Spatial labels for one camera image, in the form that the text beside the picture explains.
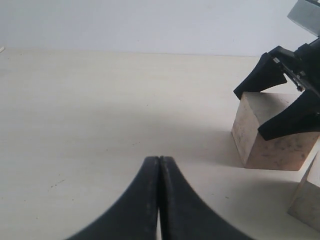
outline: white table surface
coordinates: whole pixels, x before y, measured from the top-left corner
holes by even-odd
[[[6,49],[0,53],[0,238],[63,240],[173,156],[219,215],[257,240],[318,240],[286,213],[299,172],[242,168],[233,89],[258,58]],[[295,93],[293,84],[274,92]]]

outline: wooden cube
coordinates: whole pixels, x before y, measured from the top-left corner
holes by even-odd
[[[320,232],[320,154],[302,178],[288,213]]]
[[[232,127],[232,136],[245,168],[298,171],[319,132],[292,134],[264,140],[259,126],[297,99],[295,94],[244,92]]]

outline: white wall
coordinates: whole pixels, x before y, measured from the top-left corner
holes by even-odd
[[[296,0],[2,0],[6,47],[260,56],[315,37]]]

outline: wooden block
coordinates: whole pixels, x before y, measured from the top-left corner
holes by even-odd
[[[302,178],[288,213],[320,232],[320,153]]]
[[[298,171],[320,135],[307,132],[265,141],[258,127],[297,99],[295,94],[245,92],[232,127],[232,136],[245,168]]]

